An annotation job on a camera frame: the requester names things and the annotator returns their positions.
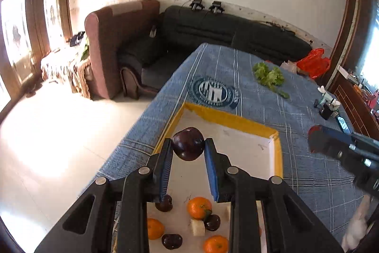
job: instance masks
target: orange object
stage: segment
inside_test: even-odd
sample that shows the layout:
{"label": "orange object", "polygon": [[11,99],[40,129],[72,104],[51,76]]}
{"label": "orange object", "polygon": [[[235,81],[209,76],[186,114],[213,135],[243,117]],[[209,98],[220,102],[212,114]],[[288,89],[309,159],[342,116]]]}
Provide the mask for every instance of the orange object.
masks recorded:
{"label": "orange object", "polygon": [[147,219],[147,235],[150,240],[162,237],[164,234],[164,226],[156,219]]}
{"label": "orange object", "polygon": [[296,66],[309,73],[311,79],[317,79],[330,69],[330,59],[322,58],[323,48],[311,50],[303,59],[296,62]]}
{"label": "orange object", "polygon": [[212,236],[203,245],[205,253],[226,253],[228,252],[229,241],[223,236]]}
{"label": "orange object", "polygon": [[212,203],[204,197],[190,199],[187,204],[189,215],[196,220],[203,220],[212,210]]}

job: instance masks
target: black leather sofa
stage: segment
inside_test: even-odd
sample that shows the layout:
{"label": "black leather sofa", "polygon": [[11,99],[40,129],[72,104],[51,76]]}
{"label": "black leather sofa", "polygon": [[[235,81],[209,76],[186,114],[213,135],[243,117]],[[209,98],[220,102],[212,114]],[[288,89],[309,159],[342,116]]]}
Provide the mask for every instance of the black leather sofa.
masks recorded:
{"label": "black leather sofa", "polygon": [[276,65],[304,58],[311,46],[293,32],[229,14],[171,6],[160,15],[154,38],[148,33],[123,44],[118,62],[124,91],[157,92],[203,42],[254,54]]}

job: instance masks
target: red plastic bag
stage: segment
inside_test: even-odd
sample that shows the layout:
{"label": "red plastic bag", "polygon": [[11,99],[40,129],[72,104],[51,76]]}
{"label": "red plastic bag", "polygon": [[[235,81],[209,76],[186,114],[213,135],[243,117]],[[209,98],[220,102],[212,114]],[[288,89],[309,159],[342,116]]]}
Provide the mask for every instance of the red plastic bag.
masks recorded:
{"label": "red plastic bag", "polygon": [[330,59],[322,58],[323,54],[323,48],[311,50],[306,57],[297,61],[296,65],[301,70],[309,72],[311,79],[317,79],[330,69]]}

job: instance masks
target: green vegetable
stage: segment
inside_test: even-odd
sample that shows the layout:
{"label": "green vegetable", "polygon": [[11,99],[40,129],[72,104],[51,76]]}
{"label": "green vegetable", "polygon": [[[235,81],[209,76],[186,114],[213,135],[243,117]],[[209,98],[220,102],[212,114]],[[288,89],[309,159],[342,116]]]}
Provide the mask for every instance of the green vegetable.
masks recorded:
{"label": "green vegetable", "polygon": [[281,86],[284,83],[284,77],[278,67],[274,67],[270,71],[266,63],[260,62],[253,66],[253,72],[259,84],[267,86],[272,92],[277,93],[285,99],[289,98],[289,94],[275,87]]}

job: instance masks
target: blue tablecloth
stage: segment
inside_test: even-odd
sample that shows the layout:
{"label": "blue tablecloth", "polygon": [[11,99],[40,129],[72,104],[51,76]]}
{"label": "blue tablecloth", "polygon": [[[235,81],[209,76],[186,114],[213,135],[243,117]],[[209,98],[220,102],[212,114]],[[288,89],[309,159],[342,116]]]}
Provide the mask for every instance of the blue tablecloth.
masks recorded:
{"label": "blue tablecloth", "polygon": [[[208,100],[214,108],[257,121],[279,132],[285,181],[341,242],[362,192],[354,187],[353,177],[339,162],[324,155],[310,154],[307,143],[310,127],[322,124],[339,129],[337,122],[335,119],[325,121],[313,108],[314,100],[321,98],[314,81],[282,70],[285,78],[282,89],[289,93],[289,99],[259,85],[251,68],[261,61],[254,55],[224,46],[200,45],[157,94],[97,176],[118,179],[145,165],[166,124],[182,103],[207,105]],[[211,96],[208,92],[205,99],[195,94],[195,83],[206,79],[219,81],[223,91]],[[220,101],[215,96],[223,97],[225,92],[230,97],[220,104],[215,103],[217,99]],[[340,110],[352,130],[345,111]]]}

